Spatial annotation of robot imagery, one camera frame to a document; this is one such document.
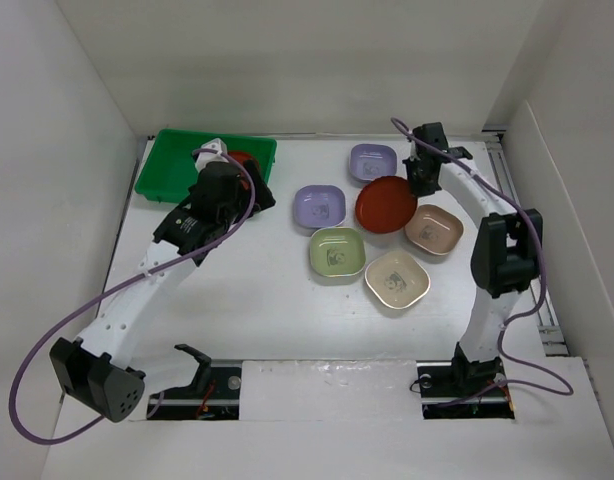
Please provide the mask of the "red round plate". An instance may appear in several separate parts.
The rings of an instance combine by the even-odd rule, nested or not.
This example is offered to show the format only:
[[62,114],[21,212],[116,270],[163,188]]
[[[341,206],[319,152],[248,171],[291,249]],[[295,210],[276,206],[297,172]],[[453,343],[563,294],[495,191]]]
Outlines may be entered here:
[[229,151],[228,155],[233,159],[232,165],[238,163],[243,170],[255,169],[256,172],[260,172],[260,164],[258,160],[250,153],[244,151]]
[[389,234],[404,228],[417,206],[417,198],[411,193],[406,179],[384,176],[360,191],[355,203],[355,217],[365,230]]

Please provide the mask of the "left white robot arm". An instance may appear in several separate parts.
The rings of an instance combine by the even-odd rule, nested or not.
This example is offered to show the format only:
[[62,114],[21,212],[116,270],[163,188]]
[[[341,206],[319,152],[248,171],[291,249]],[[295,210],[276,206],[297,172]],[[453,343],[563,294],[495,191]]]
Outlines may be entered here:
[[141,332],[209,245],[274,204],[256,160],[203,163],[188,195],[154,231],[138,282],[115,294],[75,340],[53,344],[49,356],[64,393],[114,423],[127,418],[146,388],[145,373],[130,365]]

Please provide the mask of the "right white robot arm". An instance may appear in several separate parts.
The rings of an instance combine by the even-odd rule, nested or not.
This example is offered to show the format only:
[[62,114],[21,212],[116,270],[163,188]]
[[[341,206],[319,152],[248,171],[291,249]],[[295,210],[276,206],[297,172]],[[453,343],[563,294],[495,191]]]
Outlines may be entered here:
[[414,129],[393,118],[411,144],[404,160],[412,195],[449,193],[477,227],[470,259],[476,297],[468,326],[449,364],[422,365],[417,384],[424,398],[444,408],[481,398],[508,384],[501,346],[514,308],[533,280],[544,280],[543,219],[525,210],[488,182],[472,155],[449,145],[441,123]]

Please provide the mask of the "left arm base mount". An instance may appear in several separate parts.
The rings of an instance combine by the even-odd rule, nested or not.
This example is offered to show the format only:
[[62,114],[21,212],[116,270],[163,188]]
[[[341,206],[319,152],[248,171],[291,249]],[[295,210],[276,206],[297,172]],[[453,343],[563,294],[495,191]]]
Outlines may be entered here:
[[236,421],[240,416],[242,363],[213,361],[188,386],[152,394],[146,419],[151,421]]

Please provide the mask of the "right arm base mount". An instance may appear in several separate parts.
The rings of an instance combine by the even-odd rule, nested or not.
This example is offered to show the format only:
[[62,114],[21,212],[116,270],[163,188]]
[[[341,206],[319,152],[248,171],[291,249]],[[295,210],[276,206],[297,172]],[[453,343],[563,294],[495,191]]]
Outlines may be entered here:
[[410,391],[419,396],[424,420],[481,420],[515,418],[501,366],[468,378],[451,361],[421,361]]

